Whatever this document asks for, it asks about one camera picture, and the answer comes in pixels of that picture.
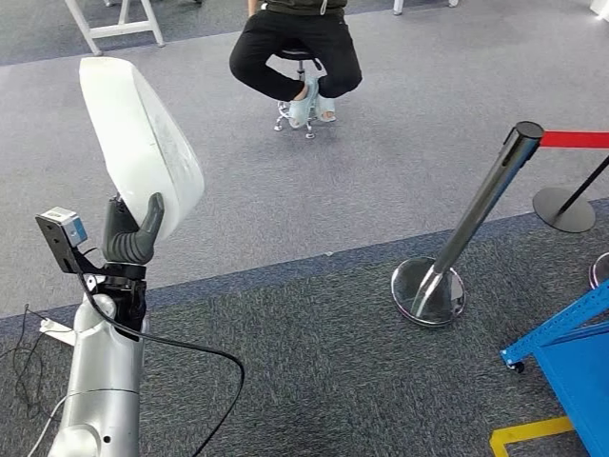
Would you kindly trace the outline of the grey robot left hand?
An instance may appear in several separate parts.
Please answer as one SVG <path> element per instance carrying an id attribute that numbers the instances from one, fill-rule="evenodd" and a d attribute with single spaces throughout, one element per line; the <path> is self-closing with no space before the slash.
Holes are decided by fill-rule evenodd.
<path id="1" fill-rule="evenodd" d="M 106 207 L 103 232 L 102 251 L 109 262 L 146 265 L 155 253 L 155 243 L 165 215 L 161 193 L 155 192 L 148 201 L 144 219 L 137 223 L 125 201 L 117 194 Z"/>

